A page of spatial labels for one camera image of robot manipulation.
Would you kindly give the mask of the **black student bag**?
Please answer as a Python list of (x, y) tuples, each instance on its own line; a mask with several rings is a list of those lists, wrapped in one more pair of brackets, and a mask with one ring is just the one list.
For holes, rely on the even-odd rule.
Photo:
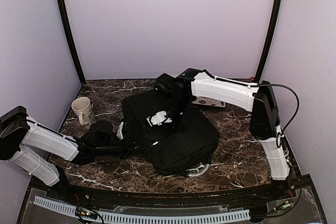
[(169, 100), (155, 90), (122, 100), (119, 135), (129, 150), (146, 156), (161, 175), (189, 176), (195, 165), (209, 165), (220, 134), (210, 120), (190, 105), (177, 128), (171, 123), (150, 126), (147, 118), (164, 110)]

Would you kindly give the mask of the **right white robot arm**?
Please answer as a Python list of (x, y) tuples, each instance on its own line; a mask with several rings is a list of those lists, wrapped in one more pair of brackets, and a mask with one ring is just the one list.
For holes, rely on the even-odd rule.
[(168, 106), (147, 118), (150, 126), (164, 123), (178, 125), (188, 104), (197, 98), (209, 98), (228, 103), (251, 113), (249, 131), (261, 143), (270, 167), (271, 179), (276, 181), (268, 188), (273, 200), (288, 191), (285, 181), (290, 173), (289, 156), (285, 153), (279, 109), (273, 91), (274, 84), (237, 81), (210, 74), (207, 70), (188, 68), (177, 77), (162, 74), (154, 89), (170, 98)]

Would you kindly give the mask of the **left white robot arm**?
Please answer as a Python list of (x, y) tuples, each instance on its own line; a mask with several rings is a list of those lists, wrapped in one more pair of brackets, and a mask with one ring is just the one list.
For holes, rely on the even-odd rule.
[(129, 149), (123, 136), (113, 132), (111, 123), (100, 120), (89, 126), (81, 138), (56, 132), (29, 117), (26, 108), (17, 106), (1, 116), (1, 160), (16, 164), (37, 177), (63, 201), (74, 197), (61, 168), (41, 158), (40, 149), (76, 165), (93, 163), (97, 156), (123, 156)]

